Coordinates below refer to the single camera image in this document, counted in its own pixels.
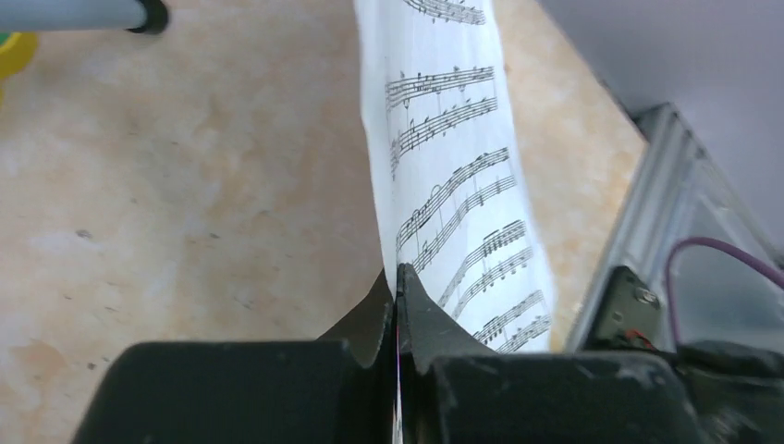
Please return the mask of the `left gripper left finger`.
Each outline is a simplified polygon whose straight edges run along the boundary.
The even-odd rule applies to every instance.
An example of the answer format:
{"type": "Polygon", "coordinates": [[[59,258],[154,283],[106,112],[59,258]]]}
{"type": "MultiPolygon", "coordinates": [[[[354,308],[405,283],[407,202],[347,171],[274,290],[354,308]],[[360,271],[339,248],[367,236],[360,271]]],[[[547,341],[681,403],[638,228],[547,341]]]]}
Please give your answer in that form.
{"type": "Polygon", "coordinates": [[[109,366],[77,443],[388,443],[394,305],[384,276],[321,337],[153,341],[109,366]]]}

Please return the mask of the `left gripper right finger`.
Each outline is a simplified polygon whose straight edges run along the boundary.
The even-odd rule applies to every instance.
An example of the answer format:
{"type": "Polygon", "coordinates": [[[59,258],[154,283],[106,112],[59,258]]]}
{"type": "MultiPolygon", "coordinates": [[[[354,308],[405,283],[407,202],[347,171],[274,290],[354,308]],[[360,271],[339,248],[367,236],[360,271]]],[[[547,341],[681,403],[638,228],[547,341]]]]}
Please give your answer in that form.
{"type": "Polygon", "coordinates": [[[396,289],[402,443],[699,443],[687,392],[644,351],[501,354],[449,318],[411,265],[396,289]]]}

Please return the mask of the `sheet music page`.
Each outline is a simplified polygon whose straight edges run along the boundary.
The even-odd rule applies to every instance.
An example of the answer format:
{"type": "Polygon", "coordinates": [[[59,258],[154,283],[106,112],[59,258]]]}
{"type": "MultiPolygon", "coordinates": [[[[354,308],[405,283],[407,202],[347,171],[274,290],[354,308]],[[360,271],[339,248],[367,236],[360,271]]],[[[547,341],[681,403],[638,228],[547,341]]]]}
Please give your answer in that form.
{"type": "Polygon", "coordinates": [[[397,443],[537,443],[523,354],[557,301],[489,1],[358,1],[361,120],[395,304],[397,443]]]}

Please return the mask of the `blue music stand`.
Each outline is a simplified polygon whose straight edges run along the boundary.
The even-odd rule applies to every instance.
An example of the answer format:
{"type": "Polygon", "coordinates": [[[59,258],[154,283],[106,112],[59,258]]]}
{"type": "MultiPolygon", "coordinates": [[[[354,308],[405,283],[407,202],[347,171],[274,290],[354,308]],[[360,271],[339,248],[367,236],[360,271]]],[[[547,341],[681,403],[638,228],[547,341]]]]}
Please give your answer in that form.
{"type": "Polygon", "coordinates": [[[162,33],[170,20],[160,0],[2,0],[2,32],[126,30],[162,33]]]}

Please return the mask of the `yellow printed toy block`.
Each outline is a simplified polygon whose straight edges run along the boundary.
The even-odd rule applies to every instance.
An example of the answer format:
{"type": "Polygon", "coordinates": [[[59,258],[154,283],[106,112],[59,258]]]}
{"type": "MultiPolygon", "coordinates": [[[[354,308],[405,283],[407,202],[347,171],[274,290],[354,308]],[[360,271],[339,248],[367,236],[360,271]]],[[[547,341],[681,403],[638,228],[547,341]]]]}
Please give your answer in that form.
{"type": "Polygon", "coordinates": [[[35,32],[1,33],[1,97],[6,81],[32,61],[38,47],[39,36],[35,32]]]}

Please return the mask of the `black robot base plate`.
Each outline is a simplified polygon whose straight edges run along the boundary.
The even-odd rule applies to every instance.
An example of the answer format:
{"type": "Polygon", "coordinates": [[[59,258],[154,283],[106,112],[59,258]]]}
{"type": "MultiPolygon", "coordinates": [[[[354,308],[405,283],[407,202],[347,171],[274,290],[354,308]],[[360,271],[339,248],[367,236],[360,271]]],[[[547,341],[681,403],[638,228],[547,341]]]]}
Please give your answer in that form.
{"type": "Polygon", "coordinates": [[[783,440],[783,307],[760,277],[676,277],[653,290],[627,266],[608,278],[584,349],[651,352],[685,387],[706,443],[783,440]]]}

